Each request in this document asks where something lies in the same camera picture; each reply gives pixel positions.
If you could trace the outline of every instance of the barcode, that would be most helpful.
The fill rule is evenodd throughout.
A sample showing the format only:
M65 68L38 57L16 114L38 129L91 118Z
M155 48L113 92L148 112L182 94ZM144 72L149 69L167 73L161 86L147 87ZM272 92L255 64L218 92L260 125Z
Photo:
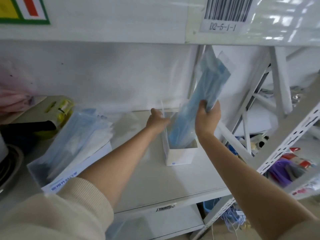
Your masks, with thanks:
M245 22L252 0L208 0L204 19Z

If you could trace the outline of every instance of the hand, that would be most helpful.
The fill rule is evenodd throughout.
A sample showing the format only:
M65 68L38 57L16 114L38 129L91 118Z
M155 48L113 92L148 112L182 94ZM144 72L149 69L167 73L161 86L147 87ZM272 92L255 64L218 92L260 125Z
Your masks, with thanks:
M169 118L164 118L159 110L152 108L151 115L146 122L146 128L150 129L150 131L154 134L153 138L156 138L157 135L160 134L169 123Z
M206 134L214 134L217 128L218 122L221 119L221 109L219 100L209 113L206 112L207 101L201 100L197 116L195 118L195 133L197 137L204 136Z

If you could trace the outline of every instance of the beige sweater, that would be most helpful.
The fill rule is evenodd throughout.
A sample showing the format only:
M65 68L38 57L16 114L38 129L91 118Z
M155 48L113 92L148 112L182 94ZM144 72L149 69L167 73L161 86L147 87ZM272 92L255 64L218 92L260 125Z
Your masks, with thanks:
M12 209L0 226L0 239L103 240L112 221L105 196L88 181L73 178L57 195L40 193ZM302 222L279 238L289 239L320 239L320 225Z

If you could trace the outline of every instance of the red stripe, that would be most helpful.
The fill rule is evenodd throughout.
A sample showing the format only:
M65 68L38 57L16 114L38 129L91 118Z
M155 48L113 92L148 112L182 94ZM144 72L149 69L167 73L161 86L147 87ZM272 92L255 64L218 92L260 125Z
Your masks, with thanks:
M39 15L35 7L35 4L33 3L33 0L23 0L23 1L26 4L26 8L28 9L30 16L38 17Z

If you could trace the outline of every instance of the forearm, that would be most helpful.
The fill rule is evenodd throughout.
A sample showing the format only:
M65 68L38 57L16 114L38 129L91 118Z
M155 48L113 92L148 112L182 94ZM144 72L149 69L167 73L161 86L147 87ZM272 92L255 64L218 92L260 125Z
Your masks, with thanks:
M97 187L114 207L153 136L150 129L142 129L126 143L85 169L79 177Z
M294 225L316 219L299 202L234 156L213 135L200 136L199 142L263 239L277 239Z

